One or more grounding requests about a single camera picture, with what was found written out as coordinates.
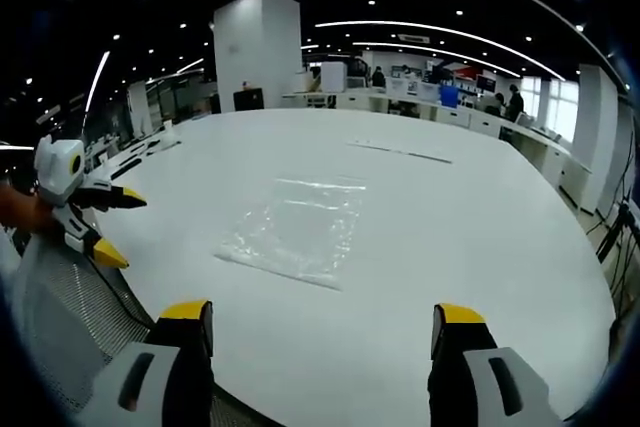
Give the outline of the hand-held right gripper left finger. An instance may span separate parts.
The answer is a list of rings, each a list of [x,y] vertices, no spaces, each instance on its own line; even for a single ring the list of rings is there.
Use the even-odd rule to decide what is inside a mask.
[[[175,304],[94,379],[79,426],[209,426],[213,305]]]

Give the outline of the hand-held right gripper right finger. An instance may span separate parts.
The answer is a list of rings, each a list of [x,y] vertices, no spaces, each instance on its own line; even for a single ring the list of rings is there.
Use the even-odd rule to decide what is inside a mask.
[[[541,376],[500,347],[484,318],[454,304],[434,306],[427,381],[432,426],[561,426]]]

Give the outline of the person's left hand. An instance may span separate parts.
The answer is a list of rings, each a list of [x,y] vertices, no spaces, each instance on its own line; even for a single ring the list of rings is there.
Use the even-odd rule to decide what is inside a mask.
[[[61,231],[60,224],[54,219],[53,207],[37,195],[23,194],[2,183],[0,206],[3,226],[50,236]]]

